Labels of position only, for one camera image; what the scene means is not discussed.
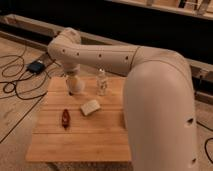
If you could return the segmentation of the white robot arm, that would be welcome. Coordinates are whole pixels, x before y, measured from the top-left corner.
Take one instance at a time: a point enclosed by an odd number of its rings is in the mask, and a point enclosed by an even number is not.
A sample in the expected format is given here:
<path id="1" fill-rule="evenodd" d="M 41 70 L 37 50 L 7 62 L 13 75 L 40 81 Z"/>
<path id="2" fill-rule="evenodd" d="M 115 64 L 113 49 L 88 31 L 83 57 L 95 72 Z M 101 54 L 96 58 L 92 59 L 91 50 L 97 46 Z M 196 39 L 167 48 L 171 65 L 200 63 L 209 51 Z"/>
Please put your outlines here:
<path id="1" fill-rule="evenodd" d="M 69 76 L 81 64 L 123 76 L 123 110 L 134 171 L 199 171 L 194 88 L 178 52 L 141 45 L 85 45 L 66 28 L 48 54 Z"/>

